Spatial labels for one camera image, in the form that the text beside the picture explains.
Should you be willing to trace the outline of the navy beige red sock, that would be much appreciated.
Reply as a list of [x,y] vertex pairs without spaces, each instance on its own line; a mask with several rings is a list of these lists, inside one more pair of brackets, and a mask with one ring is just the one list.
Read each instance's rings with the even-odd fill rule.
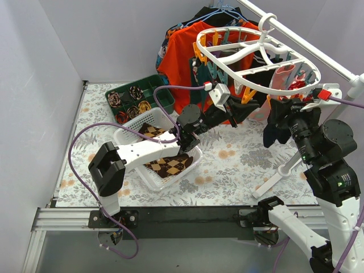
[[306,83],[305,81],[294,81],[289,87],[288,90],[295,90],[302,87],[305,87]]

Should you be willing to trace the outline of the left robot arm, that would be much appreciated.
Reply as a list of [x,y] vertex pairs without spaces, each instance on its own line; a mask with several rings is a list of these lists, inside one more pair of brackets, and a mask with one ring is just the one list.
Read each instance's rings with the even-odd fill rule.
[[222,109],[210,105],[206,112],[189,104],[178,116],[177,126],[159,136],[123,146],[104,143],[88,166],[98,189],[102,222],[110,228],[120,223],[118,191],[122,188],[125,173],[161,158],[187,153],[199,144],[198,135],[225,121],[236,127],[258,107],[256,100],[242,104],[233,96],[227,99]]

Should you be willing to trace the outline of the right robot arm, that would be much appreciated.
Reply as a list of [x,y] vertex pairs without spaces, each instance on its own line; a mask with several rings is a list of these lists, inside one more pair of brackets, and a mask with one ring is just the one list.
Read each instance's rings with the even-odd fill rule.
[[304,252],[314,272],[362,272],[361,191],[355,171],[345,161],[357,148],[353,131],[338,119],[320,123],[320,108],[307,110],[307,105],[298,98],[270,99],[268,122],[290,131],[308,165],[305,177],[321,207],[329,238],[310,229],[275,196],[261,200],[256,210],[241,220],[282,229]]

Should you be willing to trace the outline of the white sock clip hanger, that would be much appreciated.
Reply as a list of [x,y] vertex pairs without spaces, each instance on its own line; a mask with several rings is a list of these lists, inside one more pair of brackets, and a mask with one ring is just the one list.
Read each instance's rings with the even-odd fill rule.
[[321,80],[318,68],[270,35],[261,17],[256,28],[225,26],[201,31],[193,44],[200,61],[245,87],[275,96],[307,96]]

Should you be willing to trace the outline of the orange hanger clip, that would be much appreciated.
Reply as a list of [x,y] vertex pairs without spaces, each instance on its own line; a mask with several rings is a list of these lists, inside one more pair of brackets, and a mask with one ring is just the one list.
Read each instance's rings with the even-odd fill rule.
[[255,96],[257,92],[255,89],[251,89],[248,86],[244,87],[243,91],[244,93],[241,98],[241,104],[247,104]]

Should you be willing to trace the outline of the navy blue sock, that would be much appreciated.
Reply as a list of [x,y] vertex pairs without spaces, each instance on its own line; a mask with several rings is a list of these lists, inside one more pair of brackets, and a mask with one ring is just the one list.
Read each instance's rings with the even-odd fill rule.
[[276,123],[273,123],[271,115],[269,115],[267,118],[267,125],[263,130],[263,145],[265,148],[271,147],[276,140],[280,144],[286,144],[290,137],[290,130],[277,127]]

